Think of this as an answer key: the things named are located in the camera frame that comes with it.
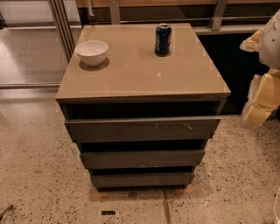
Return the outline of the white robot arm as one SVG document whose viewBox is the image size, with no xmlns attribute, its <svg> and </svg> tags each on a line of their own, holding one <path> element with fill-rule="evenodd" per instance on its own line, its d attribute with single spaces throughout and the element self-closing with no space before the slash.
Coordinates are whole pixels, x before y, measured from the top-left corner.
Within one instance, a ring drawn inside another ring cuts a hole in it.
<svg viewBox="0 0 280 224">
<path fill-rule="evenodd" d="M 244 40 L 240 48 L 258 52 L 260 62 L 269 67 L 264 75 L 254 75 L 241 112 L 241 126 L 256 129 L 280 106 L 280 10 L 262 29 Z"/>
</svg>

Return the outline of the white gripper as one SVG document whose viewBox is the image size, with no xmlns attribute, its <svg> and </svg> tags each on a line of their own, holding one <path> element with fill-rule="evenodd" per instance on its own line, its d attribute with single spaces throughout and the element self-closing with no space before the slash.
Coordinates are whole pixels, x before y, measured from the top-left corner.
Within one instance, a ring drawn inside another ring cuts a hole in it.
<svg viewBox="0 0 280 224">
<path fill-rule="evenodd" d="M 246 52 L 258 52 L 263 28 L 253 33 L 240 44 Z M 248 89 L 248 101 L 241 112 L 241 126 L 245 129 L 257 129 L 280 106 L 279 72 L 266 73 L 263 77 L 255 74 Z"/>
</svg>

